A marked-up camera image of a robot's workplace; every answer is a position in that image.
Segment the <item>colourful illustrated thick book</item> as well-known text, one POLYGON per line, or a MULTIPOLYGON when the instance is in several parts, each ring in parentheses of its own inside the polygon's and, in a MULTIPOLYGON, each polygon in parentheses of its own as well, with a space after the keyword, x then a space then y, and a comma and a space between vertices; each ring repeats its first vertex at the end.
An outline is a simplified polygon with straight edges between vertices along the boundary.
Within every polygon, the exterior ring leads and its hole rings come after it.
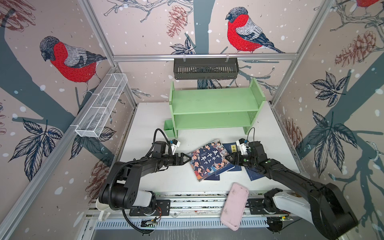
POLYGON ((188 154, 192 158, 190 164, 199 182, 210 175, 215 175, 218 170, 230 164, 226 160, 226 156, 229 155, 226 149, 217 149, 217 145, 220 144, 220 140, 217 139, 188 154))

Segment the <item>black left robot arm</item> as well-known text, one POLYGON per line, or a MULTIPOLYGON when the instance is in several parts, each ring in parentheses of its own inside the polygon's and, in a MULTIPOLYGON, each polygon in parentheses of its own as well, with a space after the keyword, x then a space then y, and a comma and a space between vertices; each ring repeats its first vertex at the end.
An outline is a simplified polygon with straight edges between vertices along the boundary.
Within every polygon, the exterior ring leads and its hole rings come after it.
POLYGON ((141 159, 112 165, 98 201, 114 211, 137 209, 150 216, 158 211, 156 195, 139 190, 141 178, 159 172, 163 167, 183 166, 191 160, 184 153, 174 154, 170 142, 156 141, 141 159))

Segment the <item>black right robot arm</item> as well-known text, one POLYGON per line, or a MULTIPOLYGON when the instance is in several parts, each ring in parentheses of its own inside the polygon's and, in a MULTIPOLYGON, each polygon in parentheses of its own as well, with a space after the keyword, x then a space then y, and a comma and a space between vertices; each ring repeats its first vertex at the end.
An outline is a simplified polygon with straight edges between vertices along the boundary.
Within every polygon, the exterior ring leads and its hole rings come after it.
POLYGON ((328 240, 336 240, 359 222, 341 190, 334 184, 322 184, 293 172, 270 159, 260 142, 251 142, 239 152, 226 156, 231 164, 248 167, 270 180, 281 183, 298 194, 272 189, 264 195, 267 212, 287 211, 313 224, 328 240))

